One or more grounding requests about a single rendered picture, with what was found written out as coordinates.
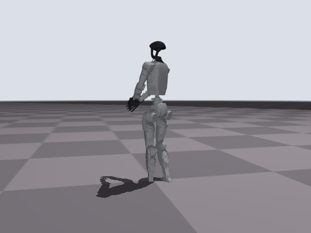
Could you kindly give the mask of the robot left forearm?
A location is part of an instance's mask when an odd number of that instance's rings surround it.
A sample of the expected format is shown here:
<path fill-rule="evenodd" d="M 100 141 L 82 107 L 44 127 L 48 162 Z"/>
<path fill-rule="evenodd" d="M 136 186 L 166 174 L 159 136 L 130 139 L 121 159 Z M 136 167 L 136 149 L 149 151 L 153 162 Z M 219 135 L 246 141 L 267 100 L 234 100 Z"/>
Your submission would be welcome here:
<path fill-rule="evenodd" d="M 137 85 L 138 85 L 138 83 L 137 83 Z M 133 95 L 133 100 L 138 99 L 138 101 L 139 101 L 139 98 L 140 98 L 140 95 L 141 95 L 142 91 L 137 89 L 137 85 L 136 85 L 135 92 L 134 92 L 134 95 Z"/>

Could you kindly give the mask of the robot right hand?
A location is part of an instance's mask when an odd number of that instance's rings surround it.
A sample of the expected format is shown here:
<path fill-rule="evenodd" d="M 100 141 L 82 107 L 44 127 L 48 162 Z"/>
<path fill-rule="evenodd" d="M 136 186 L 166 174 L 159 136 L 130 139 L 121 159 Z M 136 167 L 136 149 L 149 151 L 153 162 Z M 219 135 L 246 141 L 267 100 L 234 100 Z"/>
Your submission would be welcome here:
<path fill-rule="evenodd" d="M 141 97 L 141 96 L 140 96 L 140 97 Z M 143 101 L 144 101 L 144 100 L 143 100 Z M 142 101 L 142 102 L 143 102 L 143 101 Z M 131 112 L 133 112 L 133 111 L 139 106 L 139 104 L 142 103 L 142 102 L 140 102 L 140 101 L 134 102 L 133 105 L 132 105 L 133 107 L 132 107 L 131 109 L 133 109 L 134 107 L 135 107 L 135 108 L 134 108 Z M 128 107 L 128 105 L 127 105 L 126 107 Z M 129 108 L 127 108 L 127 109 L 129 109 Z M 129 110 L 129 111 L 130 111 L 130 110 Z"/>

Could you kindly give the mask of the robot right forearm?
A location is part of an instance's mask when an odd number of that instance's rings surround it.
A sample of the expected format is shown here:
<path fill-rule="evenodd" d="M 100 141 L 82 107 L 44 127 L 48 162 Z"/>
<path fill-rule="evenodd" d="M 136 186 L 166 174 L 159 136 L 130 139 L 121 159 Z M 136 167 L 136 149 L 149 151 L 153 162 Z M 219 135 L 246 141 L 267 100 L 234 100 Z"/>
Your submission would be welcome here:
<path fill-rule="evenodd" d="M 148 90 L 145 91 L 145 93 L 142 94 L 142 96 L 139 98 L 139 101 L 142 102 L 144 99 L 148 98 Z"/>

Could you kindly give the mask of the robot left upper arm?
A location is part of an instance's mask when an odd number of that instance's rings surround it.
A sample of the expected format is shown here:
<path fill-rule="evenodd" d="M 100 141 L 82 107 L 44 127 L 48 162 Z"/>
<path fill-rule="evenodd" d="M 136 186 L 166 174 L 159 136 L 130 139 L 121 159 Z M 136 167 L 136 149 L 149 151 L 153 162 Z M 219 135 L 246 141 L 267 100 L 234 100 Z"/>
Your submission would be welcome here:
<path fill-rule="evenodd" d="M 142 71 L 139 77 L 139 83 L 137 85 L 137 89 L 143 91 L 145 88 L 145 81 L 147 80 L 149 73 L 153 71 L 155 64 L 152 62 L 145 62 L 142 65 Z"/>

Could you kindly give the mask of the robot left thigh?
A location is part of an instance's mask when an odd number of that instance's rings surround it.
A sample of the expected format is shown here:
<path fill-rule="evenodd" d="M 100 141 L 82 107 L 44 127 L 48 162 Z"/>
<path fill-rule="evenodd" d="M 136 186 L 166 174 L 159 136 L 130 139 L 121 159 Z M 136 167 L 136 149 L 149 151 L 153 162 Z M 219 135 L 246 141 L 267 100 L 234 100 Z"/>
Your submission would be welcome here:
<path fill-rule="evenodd" d="M 145 146 L 150 149 L 150 157 L 156 156 L 157 149 L 154 146 L 154 123 L 157 121 L 158 112 L 152 109 L 143 114 L 142 118 L 142 129 L 144 130 Z"/>

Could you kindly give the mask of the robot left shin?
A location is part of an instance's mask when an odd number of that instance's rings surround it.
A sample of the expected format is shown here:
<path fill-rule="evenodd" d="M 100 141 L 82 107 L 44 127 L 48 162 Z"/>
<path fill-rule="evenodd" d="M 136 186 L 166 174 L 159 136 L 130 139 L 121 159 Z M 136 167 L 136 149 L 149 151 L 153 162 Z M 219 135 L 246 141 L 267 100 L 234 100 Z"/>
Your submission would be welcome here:
<path fill-rule="evenodd" d="M 150 157 L 150 149 L 146 148 L 146 168 L 148 171 L 148 181 L 153 182 L 154 179 L 154 170 L 156 165 L 156 158 Z"/>

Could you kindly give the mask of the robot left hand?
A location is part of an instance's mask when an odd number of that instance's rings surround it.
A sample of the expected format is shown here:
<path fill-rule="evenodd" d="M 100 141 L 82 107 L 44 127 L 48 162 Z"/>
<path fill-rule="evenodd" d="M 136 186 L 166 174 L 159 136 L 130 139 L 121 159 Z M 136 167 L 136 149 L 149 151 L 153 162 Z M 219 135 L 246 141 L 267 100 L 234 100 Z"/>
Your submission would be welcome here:
<path fill-rule="evenodd" d="M 129 107 L 130 110 L 131 110 L 131 106 L 133 105 L 133 103 L 137 102 L 137 101 L 138 101 L 138 99 L 133 100 L 133 97 L 130 98 L 130 100 L 128 101 L 128 107 Z"/>

